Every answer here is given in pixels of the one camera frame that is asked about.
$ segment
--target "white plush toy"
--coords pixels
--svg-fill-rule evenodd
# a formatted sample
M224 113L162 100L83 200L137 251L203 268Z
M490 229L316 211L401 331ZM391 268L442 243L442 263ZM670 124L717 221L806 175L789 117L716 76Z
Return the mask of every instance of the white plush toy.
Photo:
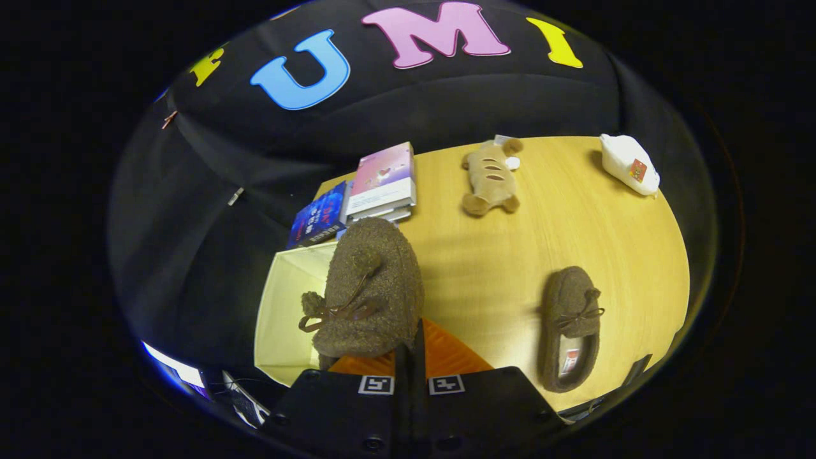
M649 154L630 136L601 134L604 169L636 192L657 197L660 175Z

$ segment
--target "fuzzy slipper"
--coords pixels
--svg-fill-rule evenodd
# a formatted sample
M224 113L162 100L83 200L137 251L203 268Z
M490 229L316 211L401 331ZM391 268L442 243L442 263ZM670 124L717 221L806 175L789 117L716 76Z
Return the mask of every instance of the fuzzy slipper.
M578 266L555 273L548 282L542 336L544 389L569 392L592 372L601 343L600 295Z

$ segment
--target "wooden table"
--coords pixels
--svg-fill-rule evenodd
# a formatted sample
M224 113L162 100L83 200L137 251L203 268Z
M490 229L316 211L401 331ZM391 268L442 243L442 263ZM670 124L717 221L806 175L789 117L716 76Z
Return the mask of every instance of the wooden table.
M632 364L667 352L685 320L689 264L665 198L643 197L601 167L596 137L523 139L515 171L521 207L474 218L462 157L478 144L415 155L417 205L399 222L425 286L424 316L493 366L519 367L557 411L618 388ZM326 181L316 197L353 173ZM590 377L565 394L536 371L543 287L579 265L602 294L601 348Z

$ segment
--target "beige box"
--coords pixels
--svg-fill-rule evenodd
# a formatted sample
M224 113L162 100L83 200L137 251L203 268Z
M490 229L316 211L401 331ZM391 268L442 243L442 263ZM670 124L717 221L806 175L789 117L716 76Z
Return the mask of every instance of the beige box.
M291 386L303 370L320 366L312 347L314 333L298 328L304 316L300 297L306 292L323 295L335 248L336 241L278 252L269 269L255 323L255 366L283 385Z

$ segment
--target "pink letter m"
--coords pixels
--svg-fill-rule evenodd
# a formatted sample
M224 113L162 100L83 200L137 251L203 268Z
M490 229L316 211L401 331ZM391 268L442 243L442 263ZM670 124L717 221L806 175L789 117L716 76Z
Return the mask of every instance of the pink letter m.
M472 3L445 2L439 6L436 22L402 8L388 8L362 18L362 23L375 24L385 33L397 51L394 67L398 69L410 69L433 60L433 54L420 50L414 38L453 57L461 32L465 40L462 49L471 56L509 54L510 48L496 38L479 11L481 7Z

